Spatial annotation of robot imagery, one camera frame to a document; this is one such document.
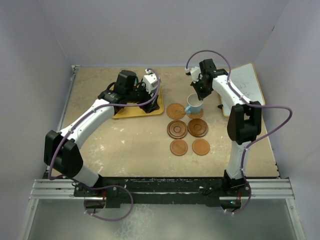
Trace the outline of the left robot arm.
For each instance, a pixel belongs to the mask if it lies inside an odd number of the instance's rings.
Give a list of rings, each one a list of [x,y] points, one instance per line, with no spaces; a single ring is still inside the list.
[[[69,126],[45,136],[44,162],[49,167],[48,178],[69,178],[85,185],[91,196],[103,191],[102,177],[85,166],[80,149],[85,141],[105,121],[124,108],[139,107],[145,113],[158,109],[161,79],[152,68],[146,69],[141,80],[135,72],[121,70],[116,81],[102,91],[91,107]]]

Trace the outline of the light blue mug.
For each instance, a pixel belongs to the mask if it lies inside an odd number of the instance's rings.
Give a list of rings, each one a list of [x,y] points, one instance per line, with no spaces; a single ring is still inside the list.
[[[198,99],[198,95],[196,93],[190,94],[187,97],[187,107],[184,112],[186,114],[198,114],[203,107],[203,100]]]

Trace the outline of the dark ringed wooden coaster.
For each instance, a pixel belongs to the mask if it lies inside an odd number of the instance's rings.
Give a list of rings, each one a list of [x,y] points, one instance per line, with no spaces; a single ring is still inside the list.
[[[173,139],[182,139],[188,133],[187,125],[181,120],[173,120],[167,125],[167,134]]]

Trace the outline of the plain orange wooden coaster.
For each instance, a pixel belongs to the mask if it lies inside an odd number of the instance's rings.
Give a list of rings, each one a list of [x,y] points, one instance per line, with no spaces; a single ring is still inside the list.
[[[188,144],[183,139],[175,139],[170,143],[170,151],[176,156],[183,156],[188,151]]]

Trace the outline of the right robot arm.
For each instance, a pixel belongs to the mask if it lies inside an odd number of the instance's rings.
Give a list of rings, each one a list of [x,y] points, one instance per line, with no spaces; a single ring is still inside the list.
[[[231,154],[224,171],[222,190],[233,196],[246,185],[249,147],[262,130],[261,104],[247,98],[232,82],[230,73],[223,68],[217,69],[212,59],[205,59],[199,66],[185,71],[192,77],[190,85],[199,100],[216,91],[230,109],[227,134],[231,140]]]

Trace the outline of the woven rattan coaster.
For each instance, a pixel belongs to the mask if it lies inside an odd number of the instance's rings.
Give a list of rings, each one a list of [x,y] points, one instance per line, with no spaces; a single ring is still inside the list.
[[[180,103],[171,103],[166,108],[166,114],[173,120],[180,120],[185,116],[185,107]]]
[[[187,113],[186,115],[191,119],[201,119],[204,115],[204,111],[201,109],[198,113]]]

